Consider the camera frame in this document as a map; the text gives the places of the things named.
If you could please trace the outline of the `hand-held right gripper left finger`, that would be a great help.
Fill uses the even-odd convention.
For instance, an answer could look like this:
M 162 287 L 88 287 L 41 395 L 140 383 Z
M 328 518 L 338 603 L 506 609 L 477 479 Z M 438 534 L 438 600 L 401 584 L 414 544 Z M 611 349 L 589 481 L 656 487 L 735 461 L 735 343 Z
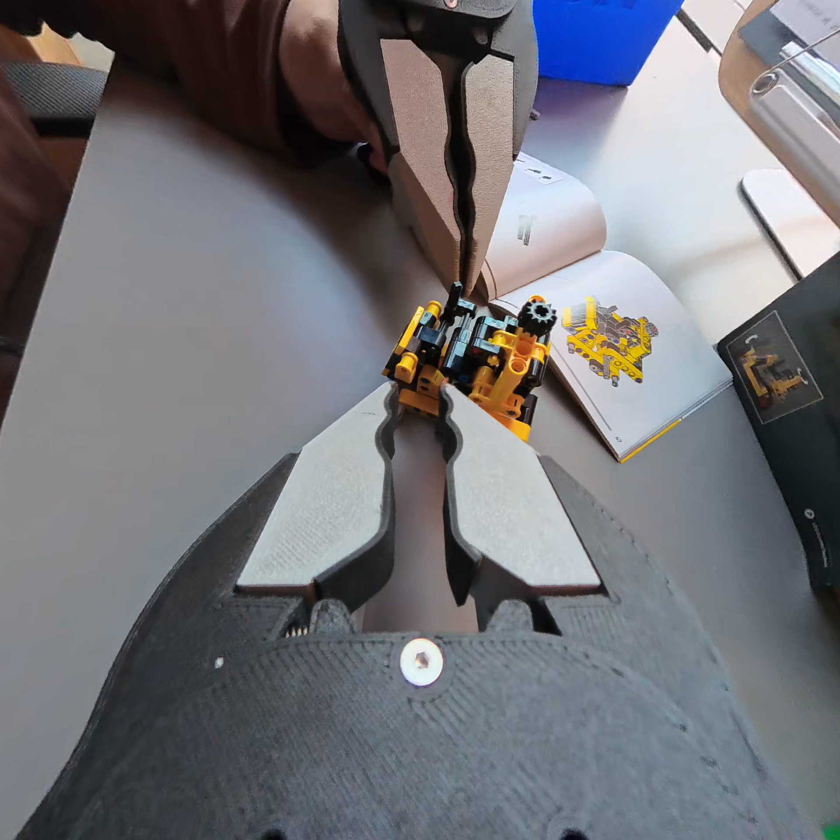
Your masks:
M 397 387 L 387 382 L 303 446 L 237 580 L 240 592 L 362 608 L 395 556 Z

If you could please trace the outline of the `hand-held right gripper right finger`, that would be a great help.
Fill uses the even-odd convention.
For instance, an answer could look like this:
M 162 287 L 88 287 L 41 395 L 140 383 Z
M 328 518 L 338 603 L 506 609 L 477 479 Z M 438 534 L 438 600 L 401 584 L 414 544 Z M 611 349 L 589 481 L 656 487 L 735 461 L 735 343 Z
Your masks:
M 445 562 L 456 603 L 599 592 L 602 579 L 538 453 L 453 385 L 439 398 Z

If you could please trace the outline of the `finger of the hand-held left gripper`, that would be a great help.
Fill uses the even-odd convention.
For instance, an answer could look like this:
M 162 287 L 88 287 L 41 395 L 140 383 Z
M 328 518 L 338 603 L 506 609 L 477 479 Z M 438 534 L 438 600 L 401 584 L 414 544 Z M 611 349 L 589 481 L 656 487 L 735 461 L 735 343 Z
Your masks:
M 474 212 L 467 284 L 476 284 L 512 171 L 513 64 L 486 56 L 467 69 L 465 131 L 473 172 L 467 190 Z
M 427 54 L 408 38 L 382 38 L 380 46 L 399 145 L 388 166 L 396 214 L 444 287 L 461 281 L 467 290 L 455 187 L 447 168 L 449 100 L 467 60 Z

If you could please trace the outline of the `yellow and black lego model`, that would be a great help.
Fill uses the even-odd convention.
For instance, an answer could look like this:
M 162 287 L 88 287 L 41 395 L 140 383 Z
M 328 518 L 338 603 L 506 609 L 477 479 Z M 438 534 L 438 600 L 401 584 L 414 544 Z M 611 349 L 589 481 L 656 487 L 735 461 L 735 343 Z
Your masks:
M 400 404 L 436 417 L 443 385 L 452 385 L 486 413 L 529 441 L 550 357 L 556 310 L 541 296 L 528 298 L 518 314 L 442 320 L 446 303 L 430 301 L 415 310 L 385 364 Z

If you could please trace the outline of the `person's left forearm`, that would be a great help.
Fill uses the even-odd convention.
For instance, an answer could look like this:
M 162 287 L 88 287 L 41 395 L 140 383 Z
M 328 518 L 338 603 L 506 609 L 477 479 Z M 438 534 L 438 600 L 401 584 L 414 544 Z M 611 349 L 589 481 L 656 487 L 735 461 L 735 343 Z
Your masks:
M 283 1 L 2 1 L 21 35 L 44 25 L 80 34 L 155 77 L 178 83 L 206 121 L 291 159 L 284 125 L 298 116 L 280 70 Z

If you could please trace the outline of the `black lego box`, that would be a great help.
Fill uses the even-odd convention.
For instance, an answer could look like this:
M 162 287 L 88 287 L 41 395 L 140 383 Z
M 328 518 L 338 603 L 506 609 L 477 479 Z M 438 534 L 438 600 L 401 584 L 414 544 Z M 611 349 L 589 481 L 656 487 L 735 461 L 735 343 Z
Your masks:
M 717 343 L 800 535 L 839 587 L 839 254 Z

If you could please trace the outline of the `person's left hand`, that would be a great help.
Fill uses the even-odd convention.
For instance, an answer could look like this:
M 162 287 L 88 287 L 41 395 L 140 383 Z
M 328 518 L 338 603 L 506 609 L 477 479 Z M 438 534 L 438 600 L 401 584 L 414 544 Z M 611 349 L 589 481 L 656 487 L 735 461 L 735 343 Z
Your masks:
M 279 46 L 284 80 L 303 117 L 323 137 L 370 146 L 370 164 L 387 174 L 378 129 L 357 101 L 339 53 L 338 1 L 290 1 Z

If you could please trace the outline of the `blue plastic bin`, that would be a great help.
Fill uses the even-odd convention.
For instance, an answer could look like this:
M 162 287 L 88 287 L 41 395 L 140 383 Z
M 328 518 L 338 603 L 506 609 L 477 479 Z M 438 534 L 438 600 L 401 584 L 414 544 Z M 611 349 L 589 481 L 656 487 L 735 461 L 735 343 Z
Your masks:
M 534 1 L 541 77 L 631 85 L 681 1 Z

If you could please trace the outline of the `open instruction booklet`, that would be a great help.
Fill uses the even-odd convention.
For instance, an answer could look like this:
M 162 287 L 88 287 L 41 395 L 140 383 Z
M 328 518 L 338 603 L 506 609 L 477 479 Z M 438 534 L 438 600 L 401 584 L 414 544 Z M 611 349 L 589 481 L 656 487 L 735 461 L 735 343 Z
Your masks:
M 676 295 L 606 245 L 606 219 L 578 179 L 520 152 L 481 271 L 490 308 L 541 296 L 557 312 L 549 366 L 620 461 L 732 384 Z

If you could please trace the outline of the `silver metal bar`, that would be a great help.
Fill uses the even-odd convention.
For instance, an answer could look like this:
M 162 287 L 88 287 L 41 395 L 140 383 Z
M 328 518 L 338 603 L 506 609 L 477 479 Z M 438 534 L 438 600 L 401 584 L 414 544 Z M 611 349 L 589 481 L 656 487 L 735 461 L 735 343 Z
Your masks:
M 838 203 L 839 135 L 829 115 L 781 70 L 768 71 L 754 81 L 749 110 Z

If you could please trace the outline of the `white stand base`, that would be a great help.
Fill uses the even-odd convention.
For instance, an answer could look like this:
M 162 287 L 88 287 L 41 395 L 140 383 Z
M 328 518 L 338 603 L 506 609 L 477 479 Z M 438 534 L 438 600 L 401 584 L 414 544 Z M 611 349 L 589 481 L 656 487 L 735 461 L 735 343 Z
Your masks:
M 787 170 L 747 171 L 739 191 L 795 281 L 838 253 L 838 226 Z

